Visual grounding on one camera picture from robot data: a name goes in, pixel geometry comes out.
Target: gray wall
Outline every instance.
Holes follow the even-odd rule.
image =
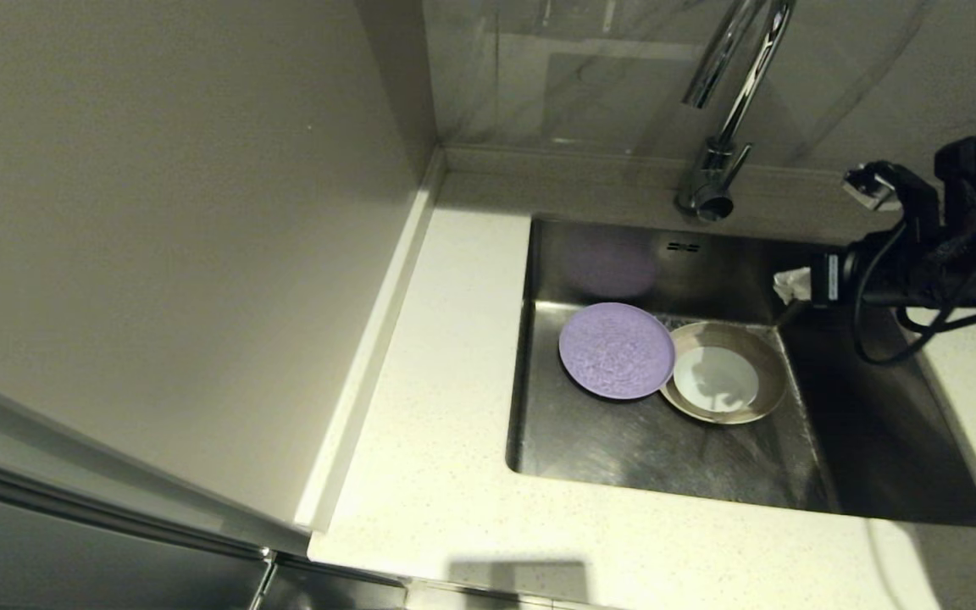
[[[729,0],[616,0],[608,32],[606,6],[424,0],[441,138],[690,159],[740,82],[704,111],[679,103]],[[976,1],[801,0],[740,141],[758,165],[890,158],[930,175],[938,147],[972,134]]]
[[[290,519],[434,123],[415,0],[0,1],[0,394]]]

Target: sink basin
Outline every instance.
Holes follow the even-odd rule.
[[[847,312],[786,308],[774,271],[813,244],[535,219],[527,260],[507,464],[520,474],[730,502],[976,526],[976,482],[948,408],[918,360],[857,360]],[[716,425],[656,393],[607,401],[567,377],[559,331],[593,302],[628,302],[673,329],[739,325],[789,371],[774,412]],[[886,310],[865,340],[906,337]]]

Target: black cable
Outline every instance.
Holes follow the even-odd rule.
[[[902,233],[905,232],[906,221],[900,220],[894,232],[891,232],[890,238],[884,242],[884,245],[872,257],[872,260],[868,260],[868,266],[864,268],[864,274],[861,274],[861,279],[857,282],[857,288],[853,289],[853,317],[851,320],[853,351],[857,352],[857,356],[860,356],[860,359],[864,360],[865,363],[879,364],[883,360],[878,360],[868,355],[868,352],[864,351],[864,342],[861,340],[861,302],[864,301],[864,286],[872,278],[872,273],[876,270],[876,265],[879,265],[879,260],[883,259],[884,255],[898,242],[902,237]]]
[[[902,328],[910,330],[913,332],[923,333],[929,329],[926,324],[918,324],[915,321],[910,320],[910,313],[907,312],[906,308],[898,308],[898,312],[895,315],[898,318],[898,324],[902,325]],[[942,327],[936,329],[936,332],[948,332],[949,330],[959,330],[961,328],[966,328],[969,325],[976,324],[976,313],[973,316],[966,316],[965,318],[959,318],[953,323],[946,323]]]
[[[929,255],[925,256],[925,260],[929,260],[934,265],[945,265],[949,260],[962,254],[966,250],[966,244],[973,239],[973,235],[976,233],[976,189],[965,178],[962,179],[962,186],[966,203],[962,222],[951,239],[941,243]]]
[[[864,286],[865,283],[868,283],[868,278],[871,277],[872,271],[875,271],[876,265],[878,265],[879,260],[883,258],[885,254],[887,254],[887,251],[890,250],[891,247],[895,245],[895,242],[898,241],[900,236],[902,236],[902,233],[905,231],[906,231],[906,224],[899,223],[898,228],[896,229],[894,235],[892,235],[891,238],[887,240],[884,246],[879,249],[879,252],[872,257],[872,260],[870,260],[870,262],[868,262],[868,266],[864,270],[864,275],[861,277],[861,281],[857,283],[857,289],[855,290],[855,293],[853,293],[853,320],[852,320],[852,327],[851,327],[851,333],[853,337],[853,350],[857,352],[857,356],[860,356],[861,359],[864,360],[864,362],[871,363],[871,364],[878,364],[879,366],[888,366],[888,364],[905,362],[905,360],[909,359],[911,356],[921,351],[921,348],[925,347],[925,344],[929,343],[929,341],[932,340],[933,337],[936,336],[938,332],[940,332],[939,329],[945,327],[946,321],[948,321],[948,318],[951,316],[951,313],[954,312],[954,310],[956,310],[957,306],[959,306],[959,302],[962,300],[963,294],[966,292],[966,289],[968,289],[969,286],[972,285],[974,281],[976,281],[976,267],[973,267],[971,273],[969,273],[969,275],[966,275],[966,279],[964,279],[964,281],[960,283],[959,288],[956,288],[956,290],[951,294],[951,298],[949,298],[948,302],[946,302],[944,307],[940,309],[940,312],[937,313],[936,318],[934,318],[933,320],[933,323],[927,325],[927,327],[925,327],[924,330],[922,331],[921,336],[919,336],[917,340],[915,340],[910,345],[907,345],[905,350],[902,350],[901,352],[898,352],[894,356],[889,356],[884,359],[873,358],[872,356],[868,355],[868,352],[864,351],[864,344],[861,342],[861,301],[864,295]],[[963,323],[963,320],[957,320],[956,323],[952,323],[952,324],[960,324],[960,323]],[[954,328],[968,327],[968,325],[970,324],[976,324],[976,320],[974,320],[972,323],[961,324]]]

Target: backsplash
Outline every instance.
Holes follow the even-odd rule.
[[[729,0],[424,0],[446,143],[690,159],[751,62],[680,103]],[[752,27],[752,37],[760,27]],[[740,129],[749,163],[932,174],[976,134],[976,1],[801,0]]]

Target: chrome faucet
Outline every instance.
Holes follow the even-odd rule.
[[[767,74],[774,52],[778,51],[782,37],[785,36],[796,1],[735,0],[732,8],[721,19],[718,31],[706,47],[706,53],[702,54],[702,61],[695,70],[695,76],[692,77],[683,99],[683,103],[691,107],[705,107],[710,94],[729,67],[729,61],[740,45],[740,40],[744,38],[765,3],[770,3],[767,28],[763,32],[756,57],[751,61],[747,77],[744,78],[744,84],[740,86],[740,92],[736,94],[736,101],[729,109],[729,115],[725,116],[721,130],[716,136],[706,139],[705,146],[696,155],[692,169],[685,174],[677,190],[679,208],[700,219],[721,220],[733,211],[729,185],[751,152],[751,143],[744,144],[740,154],[733,159],[733,153],[736,152],[733,138],[751,106],[751,100],[755,99],[760,82],[763,82],[763,77]]]

